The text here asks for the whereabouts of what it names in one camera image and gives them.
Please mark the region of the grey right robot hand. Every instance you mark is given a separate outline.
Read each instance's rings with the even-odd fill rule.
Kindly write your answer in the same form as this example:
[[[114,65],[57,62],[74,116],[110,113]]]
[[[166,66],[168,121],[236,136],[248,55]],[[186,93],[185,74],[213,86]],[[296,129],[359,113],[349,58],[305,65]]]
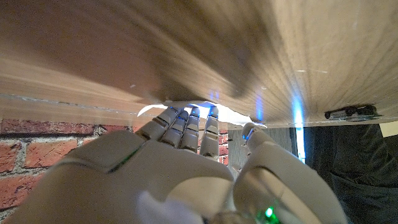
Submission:
[[[135,133],[115,131],[70,151],[9,223],[345,223],[331,188],[248,123],[239,175],[218,158],[218,109],[170,107]]]

